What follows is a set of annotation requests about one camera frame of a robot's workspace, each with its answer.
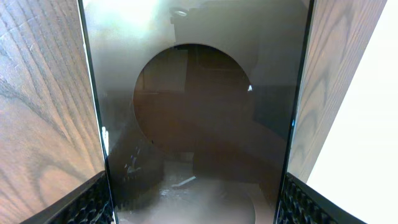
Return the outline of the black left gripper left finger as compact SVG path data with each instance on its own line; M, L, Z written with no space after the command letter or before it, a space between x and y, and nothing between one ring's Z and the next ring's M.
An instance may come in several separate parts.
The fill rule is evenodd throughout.
M108 179L104 171L21 224L95 223L114 223Z

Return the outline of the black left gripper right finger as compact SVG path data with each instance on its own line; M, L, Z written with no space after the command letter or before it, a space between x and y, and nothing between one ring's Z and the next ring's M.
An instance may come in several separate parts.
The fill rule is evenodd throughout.
M355 216L287 173L280 195L276 224L364 224Z

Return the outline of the gold Galaxy smartphone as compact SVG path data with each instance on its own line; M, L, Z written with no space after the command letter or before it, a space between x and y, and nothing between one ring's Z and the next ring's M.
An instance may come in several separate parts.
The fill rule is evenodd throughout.
M79 1L117 223L275 223L313 1Z

